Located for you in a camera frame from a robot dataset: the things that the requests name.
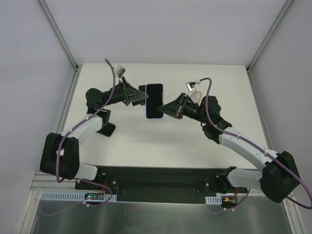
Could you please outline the clear phone case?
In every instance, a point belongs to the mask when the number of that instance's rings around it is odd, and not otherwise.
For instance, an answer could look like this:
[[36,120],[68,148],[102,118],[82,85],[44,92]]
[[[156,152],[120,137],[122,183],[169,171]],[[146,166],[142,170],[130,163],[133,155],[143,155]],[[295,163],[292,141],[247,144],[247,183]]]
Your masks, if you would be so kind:
[[191,91],[189,97],[191,101],[195,104],[200,105],[202,93],[198,90]]

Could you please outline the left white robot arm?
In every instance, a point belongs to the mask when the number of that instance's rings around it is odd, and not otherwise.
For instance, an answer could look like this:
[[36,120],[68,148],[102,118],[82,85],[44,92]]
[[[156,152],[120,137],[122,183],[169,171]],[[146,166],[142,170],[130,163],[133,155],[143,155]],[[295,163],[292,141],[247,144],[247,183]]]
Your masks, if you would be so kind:
[[40,171],[54,175],[58,181],[63,179],[86,179],[86,184],[93,190],[103,184],[98,175],[98,167],[80,161],[79,148],[92,134],[99,133],[110,137],[116,126],[109,122],[110,110],[105,106],[122,102],[137,105],[148,95],[131,86],[125,77],[111,88],[102,92],[91,88],[86,92],[87,114],[76,125],[61,133],[47,135],[40,162]]

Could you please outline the purple phone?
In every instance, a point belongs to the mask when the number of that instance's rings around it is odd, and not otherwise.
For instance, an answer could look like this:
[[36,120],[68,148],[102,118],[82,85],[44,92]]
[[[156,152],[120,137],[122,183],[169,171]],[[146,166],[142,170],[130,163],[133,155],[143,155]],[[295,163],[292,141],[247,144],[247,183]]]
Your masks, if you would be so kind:
[[163,105],[163,84],[147,84],[145,91],[148,95],[145,102],[146,118],[162,119],[164,114],[158,110],[158,107]]

